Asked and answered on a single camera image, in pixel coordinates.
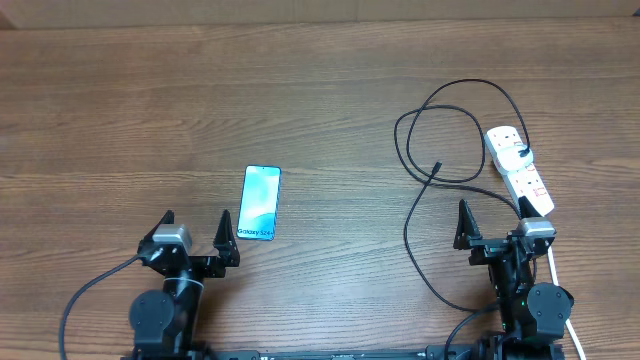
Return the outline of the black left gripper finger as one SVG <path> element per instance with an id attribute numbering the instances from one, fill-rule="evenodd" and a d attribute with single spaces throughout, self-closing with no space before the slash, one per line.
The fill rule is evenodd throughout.
<path id="1" fill-rule="evenodd" d="M 160 221 L 144 236 L 145 241 L 152 241 L 153 235 L 161 225 L 171 225 L 174 223 L 175 213 L 173 210 L 167 210 Z"/>
<path id="2" fill-rule="evenodd" d="M 213 246 L 218 251 L 218 258 L 225 267 L 240 265 L 240 253 L 233 234 L 231 214 L 228 210 L 222 212 Z"/>

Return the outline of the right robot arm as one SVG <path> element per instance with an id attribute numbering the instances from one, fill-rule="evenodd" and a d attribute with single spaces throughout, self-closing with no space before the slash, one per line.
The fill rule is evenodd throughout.
<path id="1" fill-rule="evenodd" d="M 453 247 L 470 252 L 469 264 L 488 267 L 496 301 L 465 318 L 448 337 L 443 354 L 447 359 L 562 359 L 556 343 L 574 305 L 563 287 L 534 279 L 532 264 L 546 256 L 556 237 L 550 220 L 540 215 L 527 198 L 520 199 L 525 216 L 502 239 L 481 235 L 468 202 L 459 202 L 458 225 Z M 470 321 L 493 310 L 499 312 L 503 330 L 488 333 L 473 345 L 456 349 L 451 342 Z"/>

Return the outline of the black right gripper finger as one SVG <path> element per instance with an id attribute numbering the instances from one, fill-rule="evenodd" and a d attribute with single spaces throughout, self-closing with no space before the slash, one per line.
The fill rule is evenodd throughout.
<path id="1" fill-rule="evenodd" d="M 470 250 L 481 240 L 482 235 L 469 204 L 465 199 L 461 199 L 459 201 L 458 224 L 454 236 L 453 248 L 457 250 Z"/>
<path id="2" fill-rule="evenodd" d="M 520 211 L 520 218 L 538 218 L 541 214 L 536 210 L 534 205 L 529 201 L 526 196 L 518 198 L 518 206 Z"/>

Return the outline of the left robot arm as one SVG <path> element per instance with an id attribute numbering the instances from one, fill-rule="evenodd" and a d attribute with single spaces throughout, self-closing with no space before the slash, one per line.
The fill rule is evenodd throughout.
<path id="1" fill-rule="evenodd" d="M 192 255 L 191 234 L 168 210 L 139 242 L 142 264 L 164 277 L 160 290 L 140 294 L 129 310 L 134 359 L 213 359 L 214 351 L 194 339 L 204 281 L 223 278 L 240 265 L 230 213 L 222 212 L 213 247 L 216 255 Z"/>

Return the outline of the blue Samsung Galaxy smartphone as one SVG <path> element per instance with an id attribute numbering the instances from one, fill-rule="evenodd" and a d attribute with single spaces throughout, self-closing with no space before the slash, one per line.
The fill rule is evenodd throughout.
<path id="1" fill-rule="evenodd" d="M 272 241 L 276 222 L 282 171 L 280 167 L 249 165 L 245 169 L 237 236 Z"/>

